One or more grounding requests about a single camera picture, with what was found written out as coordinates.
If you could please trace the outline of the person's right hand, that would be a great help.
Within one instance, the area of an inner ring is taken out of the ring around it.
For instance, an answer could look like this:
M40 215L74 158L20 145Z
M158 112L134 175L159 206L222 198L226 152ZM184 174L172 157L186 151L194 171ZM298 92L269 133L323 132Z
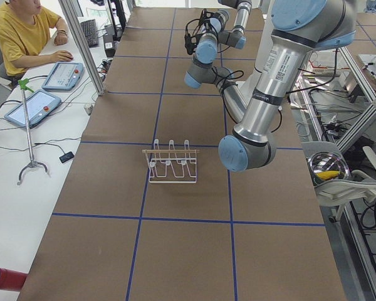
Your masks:
M70 62L73 60L73 55L66 50L60 50L53 53L54 62Z

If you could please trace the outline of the person's left hand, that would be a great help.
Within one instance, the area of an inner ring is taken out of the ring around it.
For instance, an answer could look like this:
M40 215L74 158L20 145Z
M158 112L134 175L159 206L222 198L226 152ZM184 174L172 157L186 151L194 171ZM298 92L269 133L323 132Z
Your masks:
M61 46L61 45L65 45L67 44L68 42L68 34L66 31L57 31L56 32L56 36L55 36L55 40L54 40L54 44L56 46Z

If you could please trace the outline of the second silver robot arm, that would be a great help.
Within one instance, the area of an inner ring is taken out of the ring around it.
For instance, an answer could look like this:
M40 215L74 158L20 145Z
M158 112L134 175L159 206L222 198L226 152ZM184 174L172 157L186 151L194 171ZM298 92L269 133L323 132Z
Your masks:
M251 0L219 0L219 4L237 11L234 26L230 31L218 33L218 42L236 49L243 49L246 44L245 29L252 11Z

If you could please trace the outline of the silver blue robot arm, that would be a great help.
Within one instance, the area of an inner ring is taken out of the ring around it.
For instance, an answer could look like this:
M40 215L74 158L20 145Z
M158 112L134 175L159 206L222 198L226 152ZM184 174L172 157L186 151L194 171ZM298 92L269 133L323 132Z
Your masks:
M245 171L269 164L276 145L270 125L284 96L290 93L301 67L310 54L349 45L355 37L355 1L273 1L258 51L253 74L239 86L232 71L215 67L218 46L241 49L246 43L245 27L251 1L223 1L223 9L204 11L199 35L185 37L192 65L185 74L186 85L199 88L213 84L235 121L231 135L221 139L218 153L230 171ZM226 8L237 11L231 30Z

